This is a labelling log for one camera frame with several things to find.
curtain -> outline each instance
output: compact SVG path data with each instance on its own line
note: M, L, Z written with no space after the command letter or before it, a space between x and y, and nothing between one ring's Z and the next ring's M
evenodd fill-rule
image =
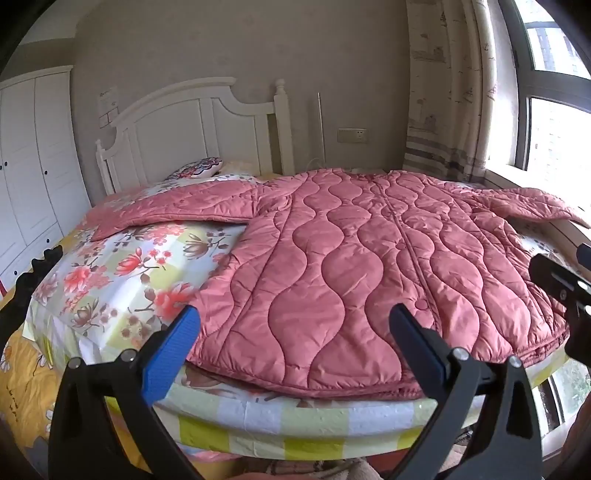
M487 0L407 0L410 105L405 170L481 181L497 91Z

pillow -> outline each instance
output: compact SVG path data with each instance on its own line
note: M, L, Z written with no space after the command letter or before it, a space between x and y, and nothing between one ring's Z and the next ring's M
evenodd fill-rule
M187 163L171 173L166 180L179 179L208 179L213 177L222 168L222 159L218 157L204 158L199 161Z

white wardrobe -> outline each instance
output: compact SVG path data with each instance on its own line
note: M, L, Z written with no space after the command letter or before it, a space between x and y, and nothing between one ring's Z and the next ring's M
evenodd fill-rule
M0 297L90 209L72 131L71 69L0 83Z

bedpost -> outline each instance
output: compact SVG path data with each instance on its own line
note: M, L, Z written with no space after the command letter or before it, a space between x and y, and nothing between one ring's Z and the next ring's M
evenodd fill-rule
M275 82L275 118L277 120L277 132L279 134L279 149L281 151L281 167L283 175L295 175L294 149L291 141L291 116L290 104L285 92L285 80Z
M103 178L103 185L105 186L105 192L107 195L115 193L113 188L113 181L111 180L111 174L109 173L109 166L107 165L107 159L105 158L105 149L103 148L100 139L96 141L96 162L99 165L100 176Z

window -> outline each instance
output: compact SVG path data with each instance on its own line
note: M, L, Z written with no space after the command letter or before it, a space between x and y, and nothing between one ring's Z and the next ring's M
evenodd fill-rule
M591 393L589 370L575 360L568 360L548 380L532 390L540 433L547 433L575 416Z
M519 88L515 166L546 191L590 211L591 62L543 2L499 0Z

